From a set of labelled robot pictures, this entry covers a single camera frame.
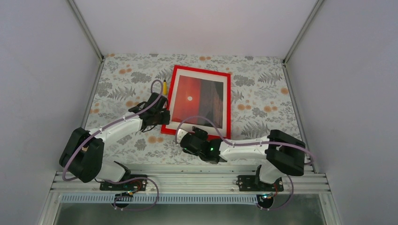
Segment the yellow handled screwdriver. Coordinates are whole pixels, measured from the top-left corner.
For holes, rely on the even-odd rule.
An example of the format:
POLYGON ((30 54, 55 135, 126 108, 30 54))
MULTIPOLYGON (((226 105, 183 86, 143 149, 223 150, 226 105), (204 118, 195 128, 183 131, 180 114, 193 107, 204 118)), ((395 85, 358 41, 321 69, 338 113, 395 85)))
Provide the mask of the yellow handled screwdriver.
POLYGON ((168 92, 167 82, 166 82, 166 80, 163 80, 163 83, 162 83, 162 94, 166 96, 167 92, 168 92))

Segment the red wooden picture frame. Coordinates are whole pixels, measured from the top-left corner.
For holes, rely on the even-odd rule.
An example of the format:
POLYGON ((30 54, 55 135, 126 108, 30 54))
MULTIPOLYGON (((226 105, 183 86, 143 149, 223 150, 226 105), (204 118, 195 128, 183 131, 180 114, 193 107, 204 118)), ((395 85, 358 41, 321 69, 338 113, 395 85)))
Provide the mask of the red wooden picture frame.
POLYGON ((161 133, 174 135, 177 126, 196 126, 211 139, 231 138, 231 75, 176 65, 168 90, 169 125, 161 133))

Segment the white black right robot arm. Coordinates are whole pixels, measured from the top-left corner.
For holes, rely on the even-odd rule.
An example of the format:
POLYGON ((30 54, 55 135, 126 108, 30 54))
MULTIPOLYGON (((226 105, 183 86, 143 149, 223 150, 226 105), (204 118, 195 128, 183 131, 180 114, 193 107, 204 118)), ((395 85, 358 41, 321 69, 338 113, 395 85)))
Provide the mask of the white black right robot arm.
POLYGON ((305 144, 280 130, 271 130, 268 136, 251 140, 208 140, 208 133, 198 127, 193 132, 178 129, 176 142, 183 152, 202 161, 218 164, 240 159, 256 159, 261 164, 254 178, 255 187, 267 190, 278 178, 286 174, 302 176, 305 167, 305 144))

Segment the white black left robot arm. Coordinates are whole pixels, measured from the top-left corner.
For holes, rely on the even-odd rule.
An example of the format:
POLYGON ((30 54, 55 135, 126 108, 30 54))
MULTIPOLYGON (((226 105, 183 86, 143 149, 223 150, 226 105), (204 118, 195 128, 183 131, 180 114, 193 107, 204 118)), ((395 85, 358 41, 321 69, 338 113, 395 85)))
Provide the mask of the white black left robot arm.
POLYGON ((130 108, 122 117, 103 127, 75 129, 61 154, 60 166, 73 174, 73 179, 84 183, 101 179, 112 182, 119 190, 126 189, 131 179, 128 168, 116 161, 106 161, 104 150, 128 134, 146 132, 157 125, 169 124, 167 104, 165 96, 154 92, 147 101, 130 108))

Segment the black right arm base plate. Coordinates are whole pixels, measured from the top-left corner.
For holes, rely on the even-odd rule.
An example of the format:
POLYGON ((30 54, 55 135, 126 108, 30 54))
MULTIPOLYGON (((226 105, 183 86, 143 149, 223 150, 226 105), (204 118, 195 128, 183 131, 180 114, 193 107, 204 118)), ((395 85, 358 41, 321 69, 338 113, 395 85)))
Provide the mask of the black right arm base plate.
POLYGON ((255 175, 239 175, 235 184, 240 192, 275 192, 284 191, 282 178, 277 179, 273 184, 260 181, 255 175))

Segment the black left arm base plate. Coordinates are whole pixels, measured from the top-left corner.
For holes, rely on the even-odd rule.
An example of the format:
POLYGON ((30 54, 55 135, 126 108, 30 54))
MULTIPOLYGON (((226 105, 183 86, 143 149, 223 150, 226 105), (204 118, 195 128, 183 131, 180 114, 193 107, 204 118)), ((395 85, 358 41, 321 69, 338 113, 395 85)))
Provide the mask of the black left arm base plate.
POLYGON ((147 185, 147 175, 131 174, 129 177, 123 178, 121 182, 121 184, 113 184, 106 181, 101 181, 99 189, 101 191, 119 192, 145 191, 147 185))

